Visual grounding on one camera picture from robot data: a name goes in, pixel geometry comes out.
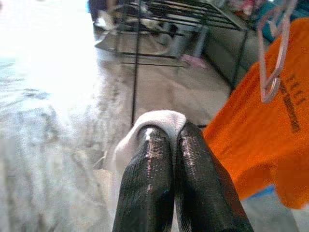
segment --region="white cloth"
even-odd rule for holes
[[[117,145],[113,154],[111,167],[114,171],[113,193],[110,196],[113,201],[112,214],[116,211],[122,174],[136,154],[139,145],[137,138],[139,131],[147,125],[158,126],[169,136],[171,150],[174,153],[176,152],[178,134],[185,123],[185,115],[170,110],[151,111],[139,117],[131,131]]]

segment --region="gray floor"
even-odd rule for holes
[[[73,10],[70,5],[38,1],[31,8],[22,3],[8,5],[3,12],[1,131],[7,129],[6,119],[14,119],[9,125],[25,128],[37,139],[34,143],[44,144],[54,129],[61,128],[63,134],[53,137],[54,141],[65,137],[66,145],[78,147],[92,164],[102,156],[108,160],[130,129],[133,67],[121,65],[119,58],[94,47],[90,15],[83,7]],[[206,64],[206,69],[188,67],[178,72],[176,68],[141,66],[136,117],[149,110],[172,109],[196,124],[210,122],[224,106],[229,88]],[[243,205],[257,232],[297,231],[291,210],[275,196]],[[308,215],[293,213],[297,224],[308,228]]]

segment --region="plastic hanger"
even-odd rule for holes
[[[284,0],[281,6],[278,6],[267,12],[257,25],[259,42],[259,61],[260,61],[260,85],[262,103],[270,103],[277,95],[280,87],[280,73],[283,70],[286,51],[290,34],[290,16],[297,4],[297,0],[290,0],[288,3]],[[282,12],[285,11],[282,21],[277,26],[277,21]],[[275,70],[269,78],[266,74],[266,63],[263,43],[263,27],[266,23],[270,25],[272,36],[277,37],[282,32],[281,44],[279,48],[278,59]]]

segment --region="orange shirt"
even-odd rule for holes
[[[280,38],[266,54],[268,76],[279,46]],[[259,64],[254,64],[204,137],[241,199],[275,184],[287,207],[309,201],[309,18],[291,25],[275,100],[261,103]]]

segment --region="gray couch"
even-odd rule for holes
[[[231,19],[237,22],[240,26],[246,27],[246,22],[240,17],[233,14],[228,7],[222,9]],[[239,48],[244,36],[244,32],[209,27],[209,34],[205,41],[205,54],[212,63],[220,70],[220,72],[232,82],[234,71],[236,68]],[[270,42],[264,39],[265,48]],[[246,41],[242,59],[238,70],[238,75],[235,79],[237,85],[247,73],[249,68],[258,60],[258,42],[256,31],[250,30]]]

